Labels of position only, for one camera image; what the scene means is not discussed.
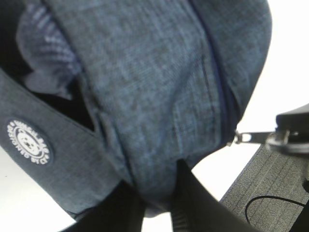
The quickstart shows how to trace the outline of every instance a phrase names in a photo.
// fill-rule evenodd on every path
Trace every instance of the black cord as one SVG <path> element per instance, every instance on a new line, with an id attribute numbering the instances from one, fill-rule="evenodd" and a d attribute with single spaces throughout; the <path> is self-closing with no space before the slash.
<path id="1" fill-rule="evenodd" d="M 297 204 L 299 206 L 302 206 L 302 207 L 305 207 L 306 205 L 305 204 L 302 204 L 300 202 L 296 202 L 296 201 L 293 201 L 293 200 L 290 200 L 290 199 L 286 199 L 286 198 L 283 198 L 283 197 L 276 197 L 276 196 L 259 196 L 259 197 L 254 197 L 252 198 L 248 204 L 246 205 L 246 208 L 245 208 L 245 216 L 246 216 L 246 220 L 247 222 L 250 224 L 250 221 L 248 219 L 248 208 L 249 206 L 251 205 L 252 202 L 256 201 L 256 200 L 259 200 L 259 199 L 263 199 L 263 198 L 269 198 L 269 199 L 276 199 L 276 200 L 281 200 L 281 201 L 285 201 L 285 202 L 289 202 L 289 203 L 293 203 L 293 204 Z"/>

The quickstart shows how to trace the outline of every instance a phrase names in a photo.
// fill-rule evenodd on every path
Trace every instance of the backpack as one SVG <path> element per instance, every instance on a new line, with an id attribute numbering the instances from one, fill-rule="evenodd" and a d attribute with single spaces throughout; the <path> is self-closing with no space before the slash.
<path id="1" fill-rule="evenodd" d="M 173 209 L 177 163 L 234 139 L 271 16 L 265 0 L 3 0 L 0 30 L 3 149 L 77 221 L 115 192 L 142 218 Z"/>

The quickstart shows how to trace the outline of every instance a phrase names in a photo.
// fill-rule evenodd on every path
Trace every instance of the zipper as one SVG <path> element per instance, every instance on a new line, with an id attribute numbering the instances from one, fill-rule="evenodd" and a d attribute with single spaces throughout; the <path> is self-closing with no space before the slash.
<path id="1" fill-rule="evenodd" d="M 191 4 L 194 12 L 198 16 L 199 21 L 202 24 L 202 27 L 207 35 L 206 39 L 210 49 L 212 67 L 214 69 L 214 76 L 217 84 L 218 95 L 221 106 L 222 140 L 218 147 L 222 148 L 226 146 L 228 143 L 233 142 L 235 138 L 236 127 L 240 120 L 239 107 L 237 106 L 235 96 L 232 93 L 230 87 L 228 86 L 227 81 L 222 73 L 220 67 L 220 59 L 215 49 L 216 48 L 215 42 L 211 37 L 208 26 L 205 20 L 203 19 L 202 14 L 198 10 L 198 7 L 195 4 L 195 0 L 188 0 L 188 1 Z"/>

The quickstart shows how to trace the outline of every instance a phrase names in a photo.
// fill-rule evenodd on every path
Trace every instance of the white printed logo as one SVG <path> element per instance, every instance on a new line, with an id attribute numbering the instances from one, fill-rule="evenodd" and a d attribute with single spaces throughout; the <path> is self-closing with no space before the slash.
<path id="1" fill-rule="evenodd" d="M 12 144 L 25 158 L 41 165 L 51 161 L 50 149 L 32 127 L 24 122 L 13 120 L 8 124 L 7 129 Z"/>

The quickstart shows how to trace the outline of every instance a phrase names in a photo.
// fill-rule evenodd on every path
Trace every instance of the metal zipper slider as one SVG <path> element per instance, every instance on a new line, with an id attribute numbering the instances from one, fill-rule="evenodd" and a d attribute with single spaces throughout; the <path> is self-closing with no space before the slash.
<path id="1" fill-rule="evenodd" d="M 235 144 L 265 144 L 268 137 L 275 133 L 272 132 L 246 132 L 235 134 L 235 139 L 233 143 Z"/>

